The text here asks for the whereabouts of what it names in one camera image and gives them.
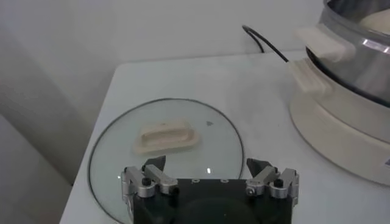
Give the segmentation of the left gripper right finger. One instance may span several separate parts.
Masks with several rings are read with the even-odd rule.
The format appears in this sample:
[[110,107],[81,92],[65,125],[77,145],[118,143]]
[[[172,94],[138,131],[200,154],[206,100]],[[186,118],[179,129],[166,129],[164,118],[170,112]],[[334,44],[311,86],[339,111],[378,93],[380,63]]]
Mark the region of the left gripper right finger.
[[290,198],[293,206],[298,204],[299,173],[296,170],[286,168],[280,172],[269,162],[253,158],[248,158],[246,165],[252,175],[251,179],[246,180],[248,196],[257,197],[268,191],[272,198]]

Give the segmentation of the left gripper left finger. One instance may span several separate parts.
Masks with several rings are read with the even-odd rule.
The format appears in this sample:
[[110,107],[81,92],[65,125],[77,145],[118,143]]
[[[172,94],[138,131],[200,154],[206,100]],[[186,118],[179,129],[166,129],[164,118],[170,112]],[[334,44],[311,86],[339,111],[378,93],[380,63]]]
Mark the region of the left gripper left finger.
[[157,192],[168,196],[177,195],[179,181],[163,172],[165,163],[166,157],[159,156],[148,159],[141,169],[135,166],[125,167],[121,172],[122,200],[130,203],[134,195],[150,198]]

